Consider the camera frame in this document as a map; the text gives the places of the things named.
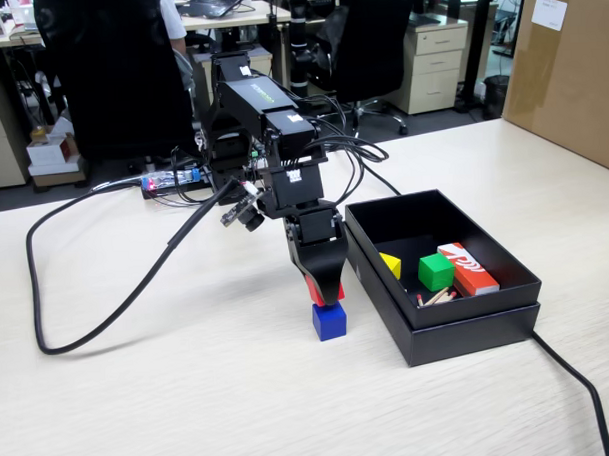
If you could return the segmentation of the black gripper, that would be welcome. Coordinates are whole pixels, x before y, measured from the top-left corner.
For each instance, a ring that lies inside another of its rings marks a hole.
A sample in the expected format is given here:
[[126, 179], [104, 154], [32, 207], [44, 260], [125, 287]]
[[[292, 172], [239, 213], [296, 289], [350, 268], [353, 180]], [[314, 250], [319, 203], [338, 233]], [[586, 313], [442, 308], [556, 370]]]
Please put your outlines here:
[[285, 217], [283, 225], [289, 257], [305, 279], [312, 301], [321, 307], [343, 299], [347, 240], [338, 209], [321, 202]]

